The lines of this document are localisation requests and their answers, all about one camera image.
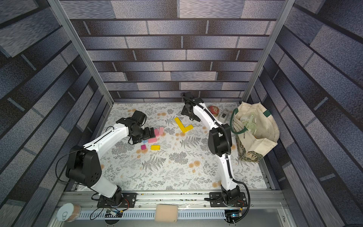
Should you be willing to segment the pink block five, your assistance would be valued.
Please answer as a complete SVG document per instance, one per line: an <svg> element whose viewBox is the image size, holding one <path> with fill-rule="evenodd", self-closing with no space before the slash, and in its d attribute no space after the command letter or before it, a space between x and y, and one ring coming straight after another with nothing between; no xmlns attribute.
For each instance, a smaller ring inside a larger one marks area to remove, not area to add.
<svg viewBox="0 0 363 227"><path fill-rule="evenodd" d="M157 142L157 138L151 138L148 140L148 143L155 143Z"/></svg>

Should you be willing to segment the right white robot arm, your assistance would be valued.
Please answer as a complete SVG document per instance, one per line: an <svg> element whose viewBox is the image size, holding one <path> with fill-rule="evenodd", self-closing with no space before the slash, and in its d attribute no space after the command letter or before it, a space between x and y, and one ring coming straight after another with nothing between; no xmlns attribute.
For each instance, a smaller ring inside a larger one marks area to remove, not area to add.
<svg viewBox="0 0 363 227"><path fill-rule="evenodd" d="M231 163L232 136L231 128L228 124L218 121L199 97L194 97L191 93L182 93L184 107L181 114L188 116L190 120L202 122L209 130L208 148L217 157L218 170L221 176L221 199L226 206L234 206L240 203L244 206L250 205L250 196L241 196L240 185L246 190L245 183L237 181L233 176Z"/></svg>

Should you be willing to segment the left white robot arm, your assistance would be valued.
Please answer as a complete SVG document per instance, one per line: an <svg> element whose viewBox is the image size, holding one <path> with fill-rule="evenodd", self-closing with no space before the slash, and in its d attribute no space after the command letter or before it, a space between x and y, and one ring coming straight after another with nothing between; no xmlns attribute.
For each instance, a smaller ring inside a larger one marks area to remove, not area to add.
<svg viewBox="0 0 363 227"><path fill-rule="evenodd" d="M111 130L93 141L74 146L68 157L66 177L97 192L106 205L118 207L123 202L121 187L104 176L100 161L106 152L124 138L131 139L134 145L155 138L154 128L143 128L144 121L145 117L121 118Z"/></svg>

